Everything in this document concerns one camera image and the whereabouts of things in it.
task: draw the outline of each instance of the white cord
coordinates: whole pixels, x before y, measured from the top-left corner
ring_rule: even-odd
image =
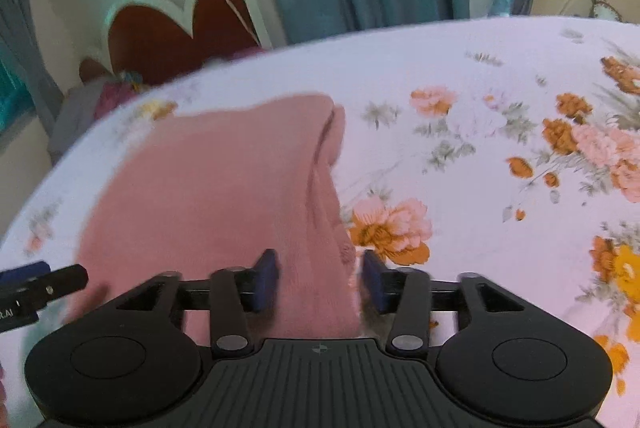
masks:
[[[231,0],[225,0],[225,2],[234,12],[238,20],[240,20],[240,23],[242,23],[242,27],[244,27],[244,30],[246,30],[249,33],[249,35],[254,39],[255,44],[260,46],[260,40],[258,39],[258,36],[256,36],[254,32],[251,30],[251,27],[247,25],[246,21],[242,17],[242,14],[240,14],[240,11],[236,9],[236,6],[233,4],[233,2]]]

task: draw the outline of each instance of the heart-shaped headboard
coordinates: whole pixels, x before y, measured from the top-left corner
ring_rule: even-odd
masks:
[[[136,72],[145,84],[158,85],[257,47],[271,43],[256,0],[187,0],[184,8],[168,0],[126,0],[110,10],[102,46],[81,61],[79,74],[88,82]]]

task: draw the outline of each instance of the folded pink fabric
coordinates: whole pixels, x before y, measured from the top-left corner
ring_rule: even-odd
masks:
[[[273,248],[278,298],[258,334],[357,336],[354,249],[330,176],[343,132],[344,110],[320,94],[159,122],[92,213],[78,255],[89,285],[70,317],[155,274],[204,279]],[[208,344],[208,318],[186,332]]]

